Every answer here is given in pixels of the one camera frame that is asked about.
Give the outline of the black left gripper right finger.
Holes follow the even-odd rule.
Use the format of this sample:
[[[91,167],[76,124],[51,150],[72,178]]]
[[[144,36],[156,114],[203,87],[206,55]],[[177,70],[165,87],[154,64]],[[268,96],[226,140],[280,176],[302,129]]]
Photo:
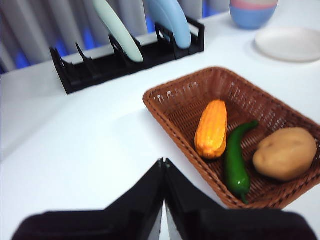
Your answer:
[[[165,202],[183,240],[315,240],[299,214],[280,209],[226,209],[195,187],[167,158]]]

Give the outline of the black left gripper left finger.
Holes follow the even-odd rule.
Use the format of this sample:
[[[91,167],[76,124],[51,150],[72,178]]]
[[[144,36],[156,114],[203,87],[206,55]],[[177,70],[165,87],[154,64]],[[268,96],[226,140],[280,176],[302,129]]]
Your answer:
[[[14,240],[158,240],[163,194],[158,160],[126,193],[103,210],[49,211],[26,218]]]

